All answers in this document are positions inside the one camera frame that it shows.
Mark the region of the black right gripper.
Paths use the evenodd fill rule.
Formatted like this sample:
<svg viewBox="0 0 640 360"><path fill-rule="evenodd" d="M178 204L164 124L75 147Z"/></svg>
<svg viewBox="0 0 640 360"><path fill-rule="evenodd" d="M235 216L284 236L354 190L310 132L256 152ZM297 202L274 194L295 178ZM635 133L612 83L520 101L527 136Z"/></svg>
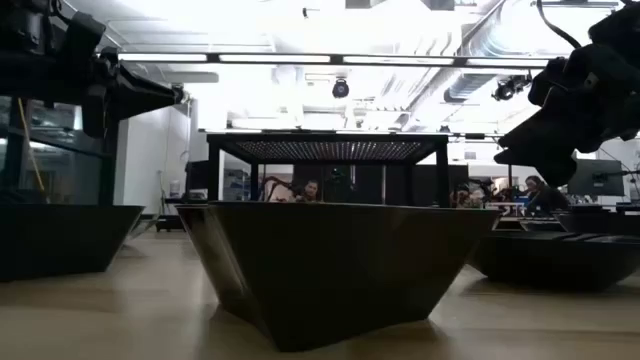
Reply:
<svg viewBox="0 0 640 360"><path fill-rule="evenodd" d="M533 78L528 94L540 107L499 139L502 147L567 145L594 151L612 138L639 131L639 52L589 44L550 60ZM550 186L567 185L577 171L571 155L506 149L503 165L533 167Z"/></svg>

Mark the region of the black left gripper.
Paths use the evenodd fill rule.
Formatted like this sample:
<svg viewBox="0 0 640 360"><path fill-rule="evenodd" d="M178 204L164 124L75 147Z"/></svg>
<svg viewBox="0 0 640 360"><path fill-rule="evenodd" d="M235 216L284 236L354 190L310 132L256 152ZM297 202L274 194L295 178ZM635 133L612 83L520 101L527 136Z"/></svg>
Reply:
<svg viewBox="0 0 640 360"><path fill-rule="evenodd" d="M107 107L119 71L120 82L136 91L167 97L134 97L120 104L120 118L127 119L184 102L181 85L166 85L138 75L128 68L119 69L118 49L105 47L99 54L96 47L106 26L93 16L76 12L68 24L64 40L65 67L80 89L83 130L94 138L103 137L108 127Z"/></svg>

